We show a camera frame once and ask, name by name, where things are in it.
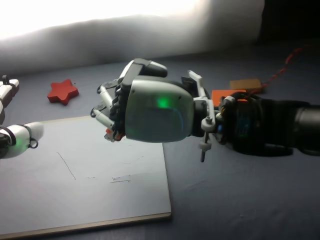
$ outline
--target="orange block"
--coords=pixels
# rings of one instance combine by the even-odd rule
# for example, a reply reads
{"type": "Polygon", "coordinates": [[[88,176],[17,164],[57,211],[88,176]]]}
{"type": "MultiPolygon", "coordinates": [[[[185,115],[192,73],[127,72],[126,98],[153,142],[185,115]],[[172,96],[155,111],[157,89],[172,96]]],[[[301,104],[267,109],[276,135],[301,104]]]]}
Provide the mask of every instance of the orange block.
{"type": "Polygon", "coordinates": [[[220,99],[221,97],[227,97],[230,96],[233,93],[236,92],[245,92],[246,90],[212,90],[212,101],[213,105],[215,107],[218,107],[220,105],[220,99]]]}

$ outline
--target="gray tabletop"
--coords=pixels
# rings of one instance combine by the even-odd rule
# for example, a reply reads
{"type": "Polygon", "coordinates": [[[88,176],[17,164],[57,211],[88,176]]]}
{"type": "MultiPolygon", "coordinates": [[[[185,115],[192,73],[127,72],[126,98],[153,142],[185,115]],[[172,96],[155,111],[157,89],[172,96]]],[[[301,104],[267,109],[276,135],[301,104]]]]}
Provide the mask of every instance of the gray tabletop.
{"type": "MultiPolygon", "coordinates": [[[[187,76],[187,70],[202,75],[210,92],[228,89],[230,80],[267,80],[283,67],[293,47],[295,45],[289,44],[245,47],[155,61],[167,66],[168,77],[175,81],[187,76]]],[[[320,104],[319,63],[314,50],[304,51],[261,97],[320,104]]],[[[118,78],[125,64],[21,76],[20,91],[5,110],[4,125],[88,115],[100,101],[97,87],[118,78]],[[75,83],[79,96],[67,106],[49,103],[50,83],[68,78],[75,83]]],[[[200,163],[199,140],[188,137],[164,144],[171,219],[40,239],[319,238],[320,158],[303,155],[297,150],[287,157],[247,156],[214,142],[205,162],[200,163]]]]}

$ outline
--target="black line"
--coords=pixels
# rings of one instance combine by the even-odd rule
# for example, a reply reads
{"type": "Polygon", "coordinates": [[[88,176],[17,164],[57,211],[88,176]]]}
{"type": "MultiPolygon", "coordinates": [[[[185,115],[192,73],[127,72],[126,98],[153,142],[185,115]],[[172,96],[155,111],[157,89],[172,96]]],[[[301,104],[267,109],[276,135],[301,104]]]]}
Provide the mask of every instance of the black line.
{"type": "Polygon", "coordinates": [[[64,161],[64,164],[66,165],[66,167],[69,169],[71,175],[74,177],[74,180],[77,180],[75,175],[72,173],[72,171],[70,170],[68,164],[66,163],[66,161],[62,158],[62,156],[60,155],[60,153],[56,152],[57,154],[59,154],[60,158],[64,161]]]}

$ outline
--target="white board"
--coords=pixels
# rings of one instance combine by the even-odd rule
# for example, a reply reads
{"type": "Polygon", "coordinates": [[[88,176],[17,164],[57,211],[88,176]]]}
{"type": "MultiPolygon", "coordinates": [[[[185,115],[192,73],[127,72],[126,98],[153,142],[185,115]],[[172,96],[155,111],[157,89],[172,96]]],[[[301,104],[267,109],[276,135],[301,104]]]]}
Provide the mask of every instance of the white board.
{"type": "Polygon", "coordinates": [[[91,117],[48,121],[38,148],[0,159],[0,239],[170,215],[162,144],[112,143],[105,129],[91,117]]]}

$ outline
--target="red star-shaped object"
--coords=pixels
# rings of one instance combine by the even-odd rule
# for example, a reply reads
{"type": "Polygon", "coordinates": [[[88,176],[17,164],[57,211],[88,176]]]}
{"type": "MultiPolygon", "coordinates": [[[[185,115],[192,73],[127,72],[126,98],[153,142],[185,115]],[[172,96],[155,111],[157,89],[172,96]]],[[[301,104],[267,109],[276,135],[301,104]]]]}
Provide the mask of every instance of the red star-shaped object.
{"type": "Polygon", "coordinates": [[[52,91],[48,94],[50,103],[61,102],[64,105],[69,103],[71,98],[79,95],[78,89],[72,85],[70,79],[64,80],[63,82],[51,83],[52,91]]]}

